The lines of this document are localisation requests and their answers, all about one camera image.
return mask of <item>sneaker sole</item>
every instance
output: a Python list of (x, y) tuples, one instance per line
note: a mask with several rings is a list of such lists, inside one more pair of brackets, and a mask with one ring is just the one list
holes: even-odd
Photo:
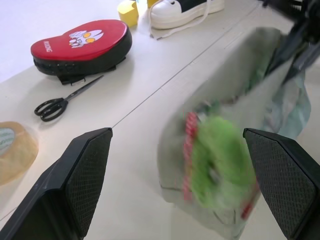
[[(158, 15), (151, 13), (152, 27), (155, 29), (173, 29), (185, 25), (192, 20), (203, 16), (206, 10), (206, 2), (181, 13), (179, 16), (172, 17), (159, 17)], [(225, 0), (212, 0), (210, 4), (209, 14), (219, 12), (225, 8)]]

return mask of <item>textured gripper pad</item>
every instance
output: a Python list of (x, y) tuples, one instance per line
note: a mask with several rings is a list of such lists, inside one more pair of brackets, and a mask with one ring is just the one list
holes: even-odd
[(89, 142), (66, 184), (66, 198), (81, 237), (88, 233), (104, 183), (108, 135), (106, 132)]
[(277, 141), (250, 131), (245, 139), (265, 201), (285, 237), (291, 239), (317, 190)]

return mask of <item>fabric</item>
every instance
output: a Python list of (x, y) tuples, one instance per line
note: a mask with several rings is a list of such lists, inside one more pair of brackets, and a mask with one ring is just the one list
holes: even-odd
[[(158, 150), (157, 166), (159, 181), (164, 200), (191, 215), (206, 228), (215, 230), (227, 240), (238, 240), (246, 219), (255, 206), (260, 194), (252, 190), (252, 198), (246, 206), (225, 210), (209, 210), (195, 201), (185, 201), (183, 183), (185, 176), (185, 158), (183, 153), (186, 137), (186, 114), (199, 106), (215, 101), (233, 99), (241, 95), (248, 85), (248, 80), (257, 73), (257, 69), (266, 60), (266, 54), (272, 53), (281, 39), (281, 32), (274, 28), (257, 28), (248, 34), (242, 43), (235, 47), (215, 73), (205, 81), (171, 116), (163, 128)], [(246, 127), (261, 129), (266, 108), (278, 92), (286, 77), (291, 62), (286, 62), (260, 82), (245, 98), (239, 98), (234, 104), (223, 109), (224, 118), (237, 119), (237, 129)]]

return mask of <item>cartoon print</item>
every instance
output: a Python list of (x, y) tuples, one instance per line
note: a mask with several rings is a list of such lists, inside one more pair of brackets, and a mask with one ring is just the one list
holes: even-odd
[(69, 45), (72, 48), (80, 48), (85, 44), (90, 44), (98, 39), (100, 39), (104, 33), (102, 30), (93, 30), (93, 31), (76, 31), (69, 35), (71, 40)]

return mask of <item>red punch mitt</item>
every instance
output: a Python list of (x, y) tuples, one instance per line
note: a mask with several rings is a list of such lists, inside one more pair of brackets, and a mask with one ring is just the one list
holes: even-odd
[(40, 72), (69, 84), (115, 69), (131, 46), (132, 36), (124, 22), (98, 20), (37, 41), (31, 46), (31, 54)]

